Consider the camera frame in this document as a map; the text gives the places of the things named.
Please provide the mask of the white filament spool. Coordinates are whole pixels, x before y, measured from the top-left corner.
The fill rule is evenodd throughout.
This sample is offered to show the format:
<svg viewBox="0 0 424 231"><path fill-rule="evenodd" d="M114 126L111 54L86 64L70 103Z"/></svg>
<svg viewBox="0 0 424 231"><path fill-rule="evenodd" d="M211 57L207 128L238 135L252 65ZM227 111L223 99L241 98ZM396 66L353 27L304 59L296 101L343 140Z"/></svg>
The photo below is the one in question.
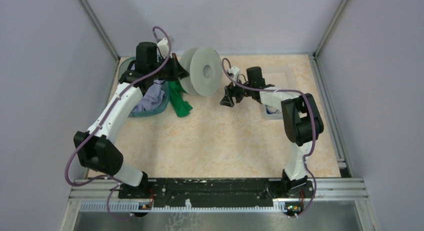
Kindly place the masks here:
<svg viewBox="0 0 424 231"><path fill-rule="evenodd" d="M179 81L188 94L209 97L220 88L223 71L221 58L214 48L188 49L181 55L179 63L189 73Z"/></svg>

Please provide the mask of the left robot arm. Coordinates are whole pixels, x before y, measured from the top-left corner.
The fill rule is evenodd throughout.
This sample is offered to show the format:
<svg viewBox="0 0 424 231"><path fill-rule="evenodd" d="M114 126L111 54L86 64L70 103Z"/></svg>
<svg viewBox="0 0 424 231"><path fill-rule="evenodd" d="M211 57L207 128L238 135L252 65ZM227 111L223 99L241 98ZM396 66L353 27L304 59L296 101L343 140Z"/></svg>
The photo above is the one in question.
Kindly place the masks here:
<svg viewBox="0 0 424 231"><path fill-rule="evenodd" d="M130 187L138 198L149 194L148 175L125 162L115 146L125 120L155 81L178 81L189 73L171 52L172 41L163 38L154 42L140 42L135 59L120 76L112 100L99 118L86 130L73 137L79 164L101 172Z"/></svg>

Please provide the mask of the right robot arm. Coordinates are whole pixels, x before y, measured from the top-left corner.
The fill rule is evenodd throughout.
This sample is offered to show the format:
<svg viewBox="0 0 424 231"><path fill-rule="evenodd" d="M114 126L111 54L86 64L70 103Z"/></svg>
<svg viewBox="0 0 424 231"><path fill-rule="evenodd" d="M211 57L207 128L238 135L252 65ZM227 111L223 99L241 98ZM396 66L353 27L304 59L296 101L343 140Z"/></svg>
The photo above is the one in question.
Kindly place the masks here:
<svg viewBox="0 0 424 231"><path fill-rule="evenodd" d="M237 67L224 71L230 84L224 88L220 105L232 108L243 98L276 109L282 116L286 137L291 143L289 160L282 171L281 183L271 187L274 192L295 197L308 184L310 172L307 159L312 155L324 123L314 97L295 89L282 89L267 84L262 69L254 66L243 75Z"/></svg>

